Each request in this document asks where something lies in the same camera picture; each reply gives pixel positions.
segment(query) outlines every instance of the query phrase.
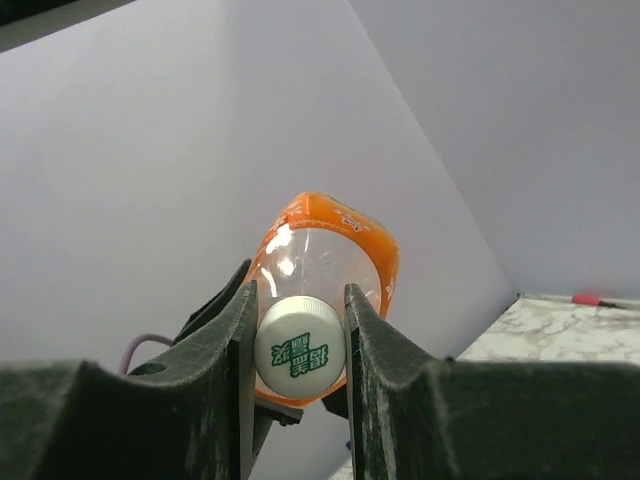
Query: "marble surface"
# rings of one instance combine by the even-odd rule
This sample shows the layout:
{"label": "marble surface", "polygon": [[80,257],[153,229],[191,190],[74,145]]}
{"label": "marble surface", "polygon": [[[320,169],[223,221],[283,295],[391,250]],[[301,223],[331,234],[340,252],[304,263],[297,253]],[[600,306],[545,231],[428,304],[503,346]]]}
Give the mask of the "marble surface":
{"label": "marble surface", "polygon": [[[459,360],[640,364],[640,310],[522,297]],[[351,480],[352,472],[348,462],[331,480]]]}

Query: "red pen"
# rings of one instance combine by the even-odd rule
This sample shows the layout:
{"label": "red pen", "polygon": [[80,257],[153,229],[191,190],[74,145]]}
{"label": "red pen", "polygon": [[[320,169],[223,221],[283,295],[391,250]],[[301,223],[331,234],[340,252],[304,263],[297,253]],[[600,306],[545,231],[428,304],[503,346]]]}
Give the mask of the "red pen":
{"label": "red pen", "polygon": [[606,307],[606,308],[621,308],[624,310],[624,307],[621,307],[617,303],[606,302],[604,300],[600,300],[598,297],[591,297],[589,295],[574,295],[571,298],[571,301],[576,305],[590,305],[592,307]]}

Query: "orange bottle label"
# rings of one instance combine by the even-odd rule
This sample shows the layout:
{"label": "orange bottle label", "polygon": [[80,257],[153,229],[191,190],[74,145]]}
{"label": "orange bottle label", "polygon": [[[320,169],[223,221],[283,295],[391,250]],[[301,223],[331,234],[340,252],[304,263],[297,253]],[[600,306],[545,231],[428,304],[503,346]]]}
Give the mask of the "orange bottle label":
{"label": "orange bottle label", "polygon": [[[255,269],[262,263],[265,252],[274,246],[271,243],[277,241],[278,229],[283,225],[288,225],[290,230],[301,228],[331,230],[347,237],[362,248],[378,272],[381,287],[379,315],[381,318],[386,318],[398,274],[399,250],[394,238],[382,225],[329,195],[315,192],[302,193],[294,198],[276,218],[258,249],[247,278],[254,277]],[[345,383],[346,379],[343,377],[321,396],[304,400],[273,396],[259,390],[256,394],[277,403],[303,407],[318,398],[329,395]]]}

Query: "orange plastic bottle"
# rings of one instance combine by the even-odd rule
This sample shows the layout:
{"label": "orange plastic bottle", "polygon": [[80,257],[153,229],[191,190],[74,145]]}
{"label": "orange plastic bottle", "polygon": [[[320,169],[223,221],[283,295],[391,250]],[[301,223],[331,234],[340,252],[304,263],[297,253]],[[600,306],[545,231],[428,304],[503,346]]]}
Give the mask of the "orange plastic bottle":
{"label": "orange plastic bottle", "polygon": [[267,232],[246,281],[258,285],[256,394],[303,407],[345,384],[344,287],[356,283],[385,318],[398,246],[375,220],[303,193]]}

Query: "purple cable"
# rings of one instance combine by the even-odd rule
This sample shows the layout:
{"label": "purple cable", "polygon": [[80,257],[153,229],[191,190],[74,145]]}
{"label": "purple cable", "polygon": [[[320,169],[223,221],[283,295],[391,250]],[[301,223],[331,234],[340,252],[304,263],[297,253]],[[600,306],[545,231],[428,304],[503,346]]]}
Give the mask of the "purple cable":
{"label": "purple cable", "polygon": [[173,343],[173,340],[167,337],[163,337],[162,335],[156,335],[155,333],[145,333],[143,335],[140,335],[139,337],[134,338],[127,346],[124,355],[122,355],[122,360],[120,360],[120,367],[118,367],[118,375],[126,375],[129,372],[129,365],[131,364],[133,354],[140,346],[140,344],[144,342],[158,342],[170,347]]}

